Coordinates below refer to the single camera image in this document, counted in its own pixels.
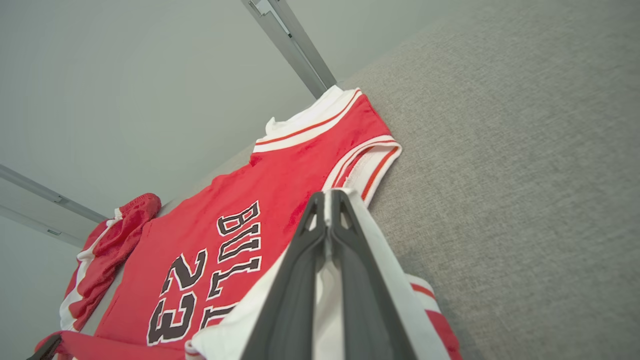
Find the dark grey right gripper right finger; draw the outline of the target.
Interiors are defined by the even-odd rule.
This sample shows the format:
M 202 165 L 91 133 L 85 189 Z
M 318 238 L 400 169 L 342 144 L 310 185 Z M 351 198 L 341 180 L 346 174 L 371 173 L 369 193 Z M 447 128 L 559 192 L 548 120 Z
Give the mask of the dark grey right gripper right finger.
M 346 360 L 415 360 L 416 354 L 373 251 L 343 190 L 330 192 L 330 240 L 342 271 Z

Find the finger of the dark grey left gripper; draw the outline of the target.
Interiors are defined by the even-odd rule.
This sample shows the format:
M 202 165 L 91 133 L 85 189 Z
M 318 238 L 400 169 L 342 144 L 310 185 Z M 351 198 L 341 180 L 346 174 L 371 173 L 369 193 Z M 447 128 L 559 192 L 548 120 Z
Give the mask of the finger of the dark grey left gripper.
M 43 344 L 41 344 L 32 356 L 28 357 L 28 360 L 52 360 L 57 353 L 58 346 L 62 342 L 61 335 L 55 334 L 48 337 Z

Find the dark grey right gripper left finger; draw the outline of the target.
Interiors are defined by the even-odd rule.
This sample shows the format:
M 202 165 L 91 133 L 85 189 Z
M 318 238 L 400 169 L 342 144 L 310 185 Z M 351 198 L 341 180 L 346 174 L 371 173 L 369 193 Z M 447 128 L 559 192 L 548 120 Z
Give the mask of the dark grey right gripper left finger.
M 325 194 L 308 200 L 241 355 L 242 360 L 311 360 L 316 262 L 326 234 Z

